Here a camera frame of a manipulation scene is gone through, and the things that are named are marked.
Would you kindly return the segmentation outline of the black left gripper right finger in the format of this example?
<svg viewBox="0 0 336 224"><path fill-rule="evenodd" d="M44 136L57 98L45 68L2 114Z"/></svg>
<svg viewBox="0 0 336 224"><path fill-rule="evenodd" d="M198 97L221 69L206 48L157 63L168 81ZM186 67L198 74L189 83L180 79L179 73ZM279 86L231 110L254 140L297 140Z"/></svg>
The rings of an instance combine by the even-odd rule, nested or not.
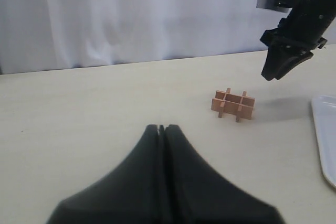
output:
<svg viewBox="0 0 336 224"><path fill-rule="evenodd" d="M165 129L174 223L284 223L272 205L222 177L194 149L181 128Z"/></svg>

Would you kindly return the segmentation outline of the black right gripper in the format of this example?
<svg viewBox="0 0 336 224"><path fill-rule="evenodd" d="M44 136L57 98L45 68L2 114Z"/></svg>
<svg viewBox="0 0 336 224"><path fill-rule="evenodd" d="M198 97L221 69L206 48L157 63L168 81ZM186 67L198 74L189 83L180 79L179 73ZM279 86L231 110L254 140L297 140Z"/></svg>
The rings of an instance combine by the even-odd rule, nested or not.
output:
<svg viewBox="0 0 336 224"><path fill-rule="evenodd" d="M266 80L280 80L311 59L310 51L326 44L322 36L334 19L335 0L298 0L288 16L276 28L265 30L260 38L268 47L261 75Z"/></svg>

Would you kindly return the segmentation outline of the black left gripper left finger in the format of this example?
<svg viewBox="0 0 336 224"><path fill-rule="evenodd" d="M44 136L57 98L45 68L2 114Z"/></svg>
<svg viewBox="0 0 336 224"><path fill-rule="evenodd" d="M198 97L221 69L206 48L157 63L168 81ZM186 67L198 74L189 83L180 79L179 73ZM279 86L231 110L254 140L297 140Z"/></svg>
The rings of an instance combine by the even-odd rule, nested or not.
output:
<svg viewBox="0 0 336 224"><path fill-rule="evenodd" d="M160 223L158 128L148 125L130 154L109 174L62 200L48 223Z"/></svg>

